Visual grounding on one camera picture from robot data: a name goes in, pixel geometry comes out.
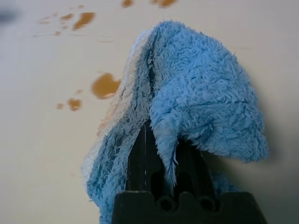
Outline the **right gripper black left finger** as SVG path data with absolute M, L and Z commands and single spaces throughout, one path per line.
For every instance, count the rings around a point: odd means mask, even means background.
M 164 189 L 164 166 L 150 124 L 147 120 L 142 125 L 129 154 L 125 190 L 162 192 Z

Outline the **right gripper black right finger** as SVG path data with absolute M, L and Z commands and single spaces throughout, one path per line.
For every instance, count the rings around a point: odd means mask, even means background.
M 214 187 L 204 157 L 190 141 L 180 140 L 176 148 L 174 194 L 214 195 Z

